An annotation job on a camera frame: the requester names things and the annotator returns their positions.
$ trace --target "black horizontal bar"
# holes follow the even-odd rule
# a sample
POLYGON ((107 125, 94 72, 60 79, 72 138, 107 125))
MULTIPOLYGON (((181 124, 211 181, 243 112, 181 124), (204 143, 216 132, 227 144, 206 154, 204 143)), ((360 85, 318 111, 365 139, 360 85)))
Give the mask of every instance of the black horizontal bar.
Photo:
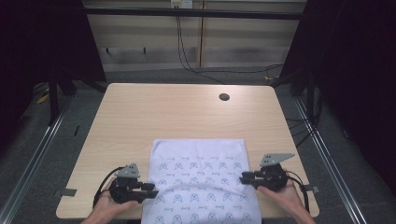
POLYGON ((73 9, 93 15, 136 15, 136 16, 172 16, 172 17, 206 17, 239 18, 299 21, 309 16, 302 13, 264 12, 264 11, 230 11, 212 9, 186 8, 138 8, 138 7, 61 7, 62 11, 73 9))

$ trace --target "person's left hand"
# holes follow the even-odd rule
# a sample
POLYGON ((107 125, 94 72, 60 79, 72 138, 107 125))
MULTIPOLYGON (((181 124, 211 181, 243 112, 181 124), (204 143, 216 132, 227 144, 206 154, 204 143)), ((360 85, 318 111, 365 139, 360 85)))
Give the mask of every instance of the person's left hand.
POLYGON ((112 178, 102 194, 95 207, 92 209, 90 215, 82 223, 105 224, 110 222, 116 215, 121 212, 127 211, 138 205, 137 201, 129 201, 126 203, 116 203, 111 198, 108 188, 115 178, 112 178))

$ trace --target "folded towel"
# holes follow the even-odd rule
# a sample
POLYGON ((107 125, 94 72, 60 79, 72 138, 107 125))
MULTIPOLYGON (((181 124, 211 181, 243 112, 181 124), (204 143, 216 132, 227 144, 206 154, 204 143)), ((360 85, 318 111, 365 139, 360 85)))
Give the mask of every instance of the folded towel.
POLYGON ((142 224, 262 223, 240 139, 160 139, 153 142, 148 182, 159 191, 143 203, 142 224))

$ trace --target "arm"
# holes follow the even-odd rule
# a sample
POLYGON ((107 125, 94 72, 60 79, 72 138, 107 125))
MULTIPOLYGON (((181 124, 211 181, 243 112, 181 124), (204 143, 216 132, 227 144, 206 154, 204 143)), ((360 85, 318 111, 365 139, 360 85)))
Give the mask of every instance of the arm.
POLYGON ((108 188, 113 180, 114 178, 109 181, 96 206, 92 209, 90 215, 82 222, 83 224, 106 224, 117 214, 137 206, 137 201, 127 203, 115 203, 113 201, 110 192, 108 192, 108 188))
POLYGON ((292 180, 288 180, 286 187, 274 192, 266 187, 259 186, 259 192, 274 200, 286 213, 291 215, 299 224, 315 224, 314 219, 305 210, 292 180))

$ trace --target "wooden table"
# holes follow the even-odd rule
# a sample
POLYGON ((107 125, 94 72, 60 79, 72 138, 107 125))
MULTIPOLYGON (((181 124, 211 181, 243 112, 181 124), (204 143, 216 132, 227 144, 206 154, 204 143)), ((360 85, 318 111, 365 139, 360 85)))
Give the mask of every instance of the wooden table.
MULTIPOLYGON (((84 218, 92 210, 93 195, 114 168, 136 162, 146 182, 149 153, 154 139, 245 139, 252 170, 260 169, 265 153, 292 152, 281 164, 308 184, 304 167, 290 135, 274 89, 264 86, 111 84, 67 184, 74 197, 63 196, 60 218, 84 218), (219 96, 227 93, 228 101, 219 96)), ((286 214, 260 193, 264 217, 286 214)), ((309 192, 311 215, 318 205, 309 192)), ((142 206, 118 218, 139 219, 142 206)))

